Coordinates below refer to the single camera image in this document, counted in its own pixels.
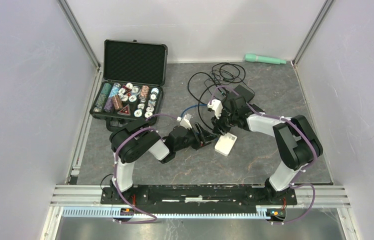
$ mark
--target mint green object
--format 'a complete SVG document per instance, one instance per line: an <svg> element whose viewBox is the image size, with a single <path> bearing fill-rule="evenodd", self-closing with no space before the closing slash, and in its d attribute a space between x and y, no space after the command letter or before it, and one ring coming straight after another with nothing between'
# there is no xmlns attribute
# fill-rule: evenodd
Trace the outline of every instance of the mint green object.
<svg viewBox="0 0 374 240"><path fill-rule="evenodd" d="M258 56L252 53L246 53L244 56L246 62L259 62L259 63L266 63L266 64L286 64L286 60L274 58L274 57L267 57L267 56Z"/></svg>

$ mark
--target white bracket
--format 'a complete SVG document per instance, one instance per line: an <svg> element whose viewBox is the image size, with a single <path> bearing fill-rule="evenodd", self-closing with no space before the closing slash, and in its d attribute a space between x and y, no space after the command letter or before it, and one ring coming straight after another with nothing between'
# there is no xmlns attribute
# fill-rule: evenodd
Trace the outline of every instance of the white bracket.
<svg viewBox="0 0 374 240"><path fill-rule="evenodd" d="M207 104L208 109L212 109L215 117L220 119L221 113L223 112L223 104L220 100L214 99L210 103Z"/></svg>
<svg viewBox="0 0 374 240"><path fill-rule="evenodd" d="M186 128L186 129L192 129L193 127L192 127L192 124L190 123L190 119L192 119L192 115L190 115L190 114L187 113L186 115L184 115L183 118L178 117L177 121L184 128Z"/></svg>

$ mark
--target black mounting plate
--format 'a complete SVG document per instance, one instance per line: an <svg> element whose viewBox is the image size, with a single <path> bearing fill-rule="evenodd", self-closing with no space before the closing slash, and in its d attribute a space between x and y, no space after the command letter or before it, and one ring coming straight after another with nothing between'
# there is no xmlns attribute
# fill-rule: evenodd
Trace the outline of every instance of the black mounting plate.
<svg viewBox="0 0 374 240"><path fill-rule="evenodd" d="M294 189L271 201L265 192L262 185L252 184L135 185L123 195L131 203L135 196L137 207L154 214L256 213L256 205L281 206L283 198L287 205L298 204ZM114 186L103 189L100 203L125 204Z"/></svg>

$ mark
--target poker chip case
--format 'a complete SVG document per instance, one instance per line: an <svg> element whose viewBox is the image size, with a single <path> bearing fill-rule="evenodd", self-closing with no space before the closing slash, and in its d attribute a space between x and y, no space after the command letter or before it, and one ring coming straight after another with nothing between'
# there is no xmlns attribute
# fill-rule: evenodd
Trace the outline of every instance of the poker chip case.
<svg viewBox="0 0 374 240"><path fill-rule="evenodd" d="M106 120L106 128L114 131L116 127L111 125L112 121L124 124L147 118L151 113L159 113L164 95L161 86L165 84L167 56L168 47L164 44L140 43L136 40L104 41L103 81L90 114L96 119ZM139 107L143 107L141 116ZM153 125L157 117L149 121Z"/></svg>

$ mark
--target white panel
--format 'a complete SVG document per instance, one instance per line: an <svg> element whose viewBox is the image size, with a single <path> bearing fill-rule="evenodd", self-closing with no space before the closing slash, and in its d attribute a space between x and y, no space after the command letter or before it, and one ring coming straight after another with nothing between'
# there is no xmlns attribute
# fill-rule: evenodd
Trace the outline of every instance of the white panel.
<svg viewBox="0 0 374 240"><path fill-rule="evenodd" d="M106 39L166 44L170 62L291 60L324 0L68 0L99 61Z"/></svg>
<svg viewBox="0 0 374 240"><path fill-rule="evenodd" d="M95 68L54 0L0 0L0 239L40 238Z"/></svg>
<svg viewBox="0 0 374 240"><path fill-rule="evenodd" d="M334 179L374 239L374 1L335 1L298 73Z"/></svg>

